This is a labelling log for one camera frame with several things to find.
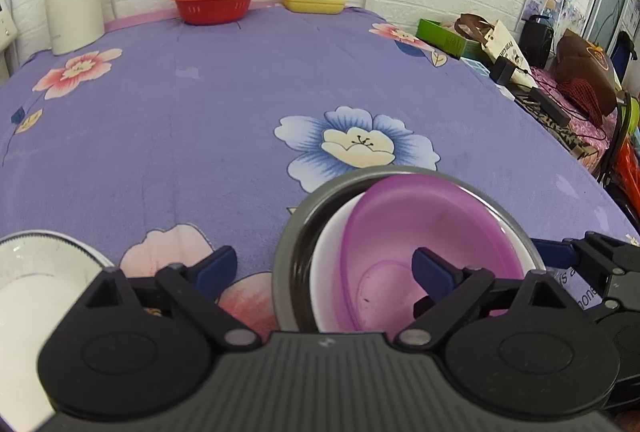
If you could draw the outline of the small white plate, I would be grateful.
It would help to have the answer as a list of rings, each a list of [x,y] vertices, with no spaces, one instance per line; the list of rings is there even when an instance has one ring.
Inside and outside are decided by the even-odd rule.
[[[36,430],[52,414],[37,374],[40,350],[96,275],[112,265],[61,233],[2,238],[1,419],[10,430]]]

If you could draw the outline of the red plastic basket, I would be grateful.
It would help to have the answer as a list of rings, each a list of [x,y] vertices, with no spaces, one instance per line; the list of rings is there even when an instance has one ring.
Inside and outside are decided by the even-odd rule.
[[[247,14],[252,0],[172,0],[186,24],[196,26],[227,24]]]

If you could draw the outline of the white water dispenser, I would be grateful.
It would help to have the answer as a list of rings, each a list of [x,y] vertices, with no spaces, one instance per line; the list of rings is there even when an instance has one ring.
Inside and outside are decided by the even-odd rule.
[[[18,30],[14,22],[11,0],[0,0],[0,58],[1,83],[4,84],[18,68],[16,39]]]

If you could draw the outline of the black speaker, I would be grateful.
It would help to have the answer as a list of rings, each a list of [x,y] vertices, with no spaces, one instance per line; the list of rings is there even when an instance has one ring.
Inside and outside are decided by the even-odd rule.
[[[518,45],[531,67],[546,67],[553,42],[554,30],[548,15],[534,14],[524,22]]]

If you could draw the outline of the red patterned ceramic bowl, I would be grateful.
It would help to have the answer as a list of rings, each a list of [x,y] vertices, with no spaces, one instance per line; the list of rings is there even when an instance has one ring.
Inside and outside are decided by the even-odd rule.
[[[500,232],[511,244],[516,259],[511,262],[515,267],[514,278],[523,277],[526,272],[541,266],[541,259],[537,250],[528,237],[523,236],[508,220],[502,210],[477,193],[468,192],[478,203],[484,206],[499,226]],[[340,253],[342,238],[345,234],[347,221],[362,198],[360,194],[346,201],[342,207],[329,218],[328,223],[320,232],[316,247],[311,253],[309,271],[309,296],[312,315],[318,329],[322,332],[363,332],[358,327],[347,322],[344,291],[340,279]],[[385,299],[367,299],[366,307],[373,311],[375,322],[372,330],[385,330],[408,324],[412,319],[413,304],[426,296],[426,292],[413,280],[408,262],[392,261],[382,266],[389,271],[399,285],[386,285],[383,288]]]

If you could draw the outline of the purple plastic bowl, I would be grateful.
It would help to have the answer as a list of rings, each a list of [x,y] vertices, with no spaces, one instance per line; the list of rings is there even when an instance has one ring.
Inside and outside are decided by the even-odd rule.
[[[408,262],[411,271],[413,253],[422,247],[460,270],[485,267],[502,278],[513,278],[503,277],[503,272],[515,272],[511,262],[516,256],[509,241],[474,198],[436,178],[393,175],[370,187],[347,221],[340,279],[351,324],[372,330],[375,317],[364,301],[385,299],[383,288],[399,285],[382,266]],[[408,324],[383,331],[393,336]]]

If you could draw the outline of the purple floral tablecloth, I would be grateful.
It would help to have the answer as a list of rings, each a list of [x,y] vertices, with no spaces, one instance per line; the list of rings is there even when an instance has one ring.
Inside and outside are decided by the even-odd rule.
[[[276,327],[273,253],[306,195],[367,166],[451,175],[533,237],[638,233],[592,174],[487,78],[378,15],[177,20],[41,52],[1,88],[1,230],[48,230],[131,276],[239,259],[222,306]]]

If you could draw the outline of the paper gift bag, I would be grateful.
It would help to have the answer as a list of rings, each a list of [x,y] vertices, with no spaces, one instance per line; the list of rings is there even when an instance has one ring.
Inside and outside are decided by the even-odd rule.
[[[465,13],[454,22],[454,29],[459,35],[478,42],[491,62],[495,63],[499,58],[510,61],[515,66],[511,78],[515,85],[537,88],[526,57],[503,22],[489,23],[481,16]]]

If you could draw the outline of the green box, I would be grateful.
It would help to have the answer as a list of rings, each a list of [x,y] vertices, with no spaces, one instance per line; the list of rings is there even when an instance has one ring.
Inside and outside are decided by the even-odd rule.
[[[439,22],[421,18],[416,36],[427,44],[444,51],[456,59],[467,58],[481,60],[485,55],[480,44],[459,35]]]

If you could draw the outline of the stainless steel bowl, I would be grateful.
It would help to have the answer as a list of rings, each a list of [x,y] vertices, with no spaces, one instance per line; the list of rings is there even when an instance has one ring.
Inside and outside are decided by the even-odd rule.
[[[356,195],[361,196],[370,187],[388,177],[401,174],[417,174],[436,178],[440,182],[456,185],[465,192],[477,193],[494,204],[515,224],[523,236],[526,233],[503,207],[479,189],[450,175],[418,167],[372,167],[341,175],[324,183],[309,194],[296,208],[285,226],[274,255],[273,303],[280,327],[288,331],[322,332],[318,329],[311,311],[309,296],[309,271],[311,253],[316,247],[320,232],[339,207]]]

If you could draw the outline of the brown bag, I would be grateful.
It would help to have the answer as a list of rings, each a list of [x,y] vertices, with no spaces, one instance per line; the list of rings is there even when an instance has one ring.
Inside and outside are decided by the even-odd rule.
[[[617,75],[605,51],[573,32],[565,30],[556,46],[552,74],[558,85],[573,79],[590,85],[594,100],[603,116],[614,111],[617,104]]]

